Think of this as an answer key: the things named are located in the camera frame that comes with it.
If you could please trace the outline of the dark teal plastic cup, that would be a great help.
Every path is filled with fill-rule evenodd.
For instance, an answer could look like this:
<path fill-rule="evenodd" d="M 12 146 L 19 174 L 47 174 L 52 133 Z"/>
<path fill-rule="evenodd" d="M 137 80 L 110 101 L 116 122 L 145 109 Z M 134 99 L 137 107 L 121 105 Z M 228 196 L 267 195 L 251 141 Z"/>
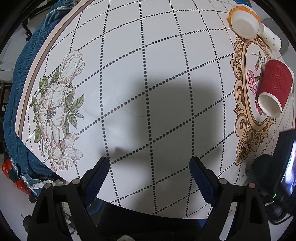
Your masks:
<path fill-rule="evenodd" d="M 250 180 L 260 191 L 271 193 L 273 190 L 273 156 L 263 154 L 258 156 L 251 165 Z"/>

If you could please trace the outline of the red paper cup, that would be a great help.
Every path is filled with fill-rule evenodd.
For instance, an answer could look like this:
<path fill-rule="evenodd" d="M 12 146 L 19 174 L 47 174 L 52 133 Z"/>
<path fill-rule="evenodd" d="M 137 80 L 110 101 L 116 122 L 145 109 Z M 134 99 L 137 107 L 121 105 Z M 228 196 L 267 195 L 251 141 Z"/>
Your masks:
<path fill-rule="evenodd" d="M 258 93 L 258 104 L 271 118 L 282 113 L 292 90 L 295 74 L 283 61 L 270 59 L 264 66 L 264 73 Z"/>

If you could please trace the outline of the white diamond pattern tablecloth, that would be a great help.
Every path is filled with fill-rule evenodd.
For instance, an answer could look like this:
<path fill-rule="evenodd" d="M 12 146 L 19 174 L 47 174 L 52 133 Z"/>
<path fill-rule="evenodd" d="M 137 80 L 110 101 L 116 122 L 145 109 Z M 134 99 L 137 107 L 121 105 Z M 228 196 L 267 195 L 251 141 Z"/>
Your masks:
<path fill-rule="evenodd" d="M 235 1 L 81 1 L 48 36 L 26 76 L 18 138 L 67 181 L 101 157 L 98 197 L 131 210 L 207 218 L 189 172 L 198 157 L 244 184 L 261 154 L 295 124 L 290 96 L 277 118 L 256 100 L 263 64 L 278 58 L 228 23 Z"/>

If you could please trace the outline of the white printed paper cup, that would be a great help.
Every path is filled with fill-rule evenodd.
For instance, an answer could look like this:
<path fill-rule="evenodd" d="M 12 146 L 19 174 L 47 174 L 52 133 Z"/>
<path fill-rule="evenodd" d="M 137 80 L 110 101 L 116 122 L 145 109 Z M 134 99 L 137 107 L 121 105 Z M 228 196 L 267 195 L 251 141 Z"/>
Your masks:
<path fill-rule="evenodd" d="M 259 30 L 257 34 L 272 51 L 280 50 L 281 39 L 263 23 L 259 24 Z"/>

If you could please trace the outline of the blue quilted blanket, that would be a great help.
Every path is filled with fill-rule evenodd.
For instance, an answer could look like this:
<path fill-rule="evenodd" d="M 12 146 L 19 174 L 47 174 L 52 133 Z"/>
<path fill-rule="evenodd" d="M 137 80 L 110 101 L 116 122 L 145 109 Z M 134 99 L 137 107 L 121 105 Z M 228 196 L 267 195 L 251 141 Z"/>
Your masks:
<path fill-rule="evenodd" d="M 78 1 L 57 1 L 52 5 L 50 12 L 46 15 L 35 32 L 33 32 L 31 39 L 21 51 L 13 72 L 11 92 L 3 120 L 4 140 L 8 149 L 10 161 L 13 165 L 13 171 L 20 180 L 23 180 L 24 183 L 28 185 L 30 191 L 35 196 L 39 196 L 45 183 L 50 182 L 53 184 L 59 177 L 40 162 L 16 135 L 16 114 L 18 112 L 25 80 L 34 58 L 53 28 L 55 28 L 60 20 L 62 20 L 77 3 Z"/>

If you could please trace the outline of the orange and white cup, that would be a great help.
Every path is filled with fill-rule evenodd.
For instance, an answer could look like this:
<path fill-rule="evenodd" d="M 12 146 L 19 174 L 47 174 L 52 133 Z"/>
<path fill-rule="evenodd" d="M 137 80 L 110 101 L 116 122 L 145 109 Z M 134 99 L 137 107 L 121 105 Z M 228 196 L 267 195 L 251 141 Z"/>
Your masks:
<path fill-rule="evenodd" d="M 254 38 L 260 27 L 260 17 L 249 6 L 238 4 L 229 11 L 227 21 L 234 32 L 244 39 Z"/>

